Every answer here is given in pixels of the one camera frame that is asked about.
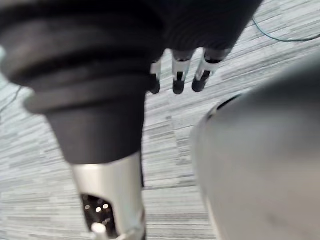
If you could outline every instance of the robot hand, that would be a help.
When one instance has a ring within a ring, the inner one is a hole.
[[[262,0],[1,0],[2,72],[32,88],[25,102],[51,125],[70,163],[88,229],[98,240],[141,240],[145,94],[160,90],[164,49],[181,94],[190,59],[204,55],[200,92]]]

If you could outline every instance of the silver metal cylinder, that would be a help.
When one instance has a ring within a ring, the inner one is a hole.
[[[134,231],[136,240],[143,239],[146,231],[140,161],[137,152],[111,163],[71,166],[79,194],[110,203],[117,235],[132,235]],[[98,207],[96,212],[104,211],[103,208]]]
[[[190,63],[191,59],[186,61],[178,61],[174,57],[172,58],[172,75],[174,81],[184,82],[186,80]]]

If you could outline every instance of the cable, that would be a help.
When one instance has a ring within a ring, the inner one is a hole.
[[[281,38],[277,38],[277,37],[274,37],[274,36],[271,36],[269,33],[265,32],[260,26],[259,24],[257,23],[255,17],[253,16],[252,17],[252,21],[254,23],[254,25],[259,29],[259,31],[267,36],[268,38],[270,39],[273,39],[273,40],[276,40],[278,42],[284,42],[284,43],[297,43],[297,42],[308,42],[308,41],[312,41],[312,40],[315,40],[315,39],[318,39],[320,38],[320,34],[316,35],[316,36],[312,36],[312,37],[307,37],[307,38],[297,38],[297,39],[281,39]]]
[[[11,105],[14,103],[15,100],[17,100],[17,97],[21,91],[23,87],[20,86],[19,89],[14,93],[14,97],[12,98],[12,100],[7,104],[5,105],[3,108],[0,109],[0,124],[1,124],[1,114]]]

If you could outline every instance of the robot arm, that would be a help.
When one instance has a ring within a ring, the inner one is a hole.
[[[172,49],[180,94],[194,50],[206,49],[200,92],[261,1],[0,1],[2,71],[34,90],[25,106],[50,123],[97,240],[146,235],[141,141],[160,68],[150,74],[152,63]]]

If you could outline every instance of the gray striped carpet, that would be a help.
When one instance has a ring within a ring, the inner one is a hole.
[[[256,14],[276,37],[320,32],[319,0],[266,0]],[[143,136],[149,240],[215,239],[201,202],[190,159],[192,126],[215,103],[267,81],[292,62],[319,51],[320,39],[282,43],[262,36],[250,22],[202,93],[191,90],[201,50],[193,57],[184,94],[172,92],[171,55],[162,59],[161,91],[148,95]],[[0,109],[17,86],[0,78]],[[68,165],[46,120],[22,108],[30,94],[1,114],[0,240],[89,239]]]

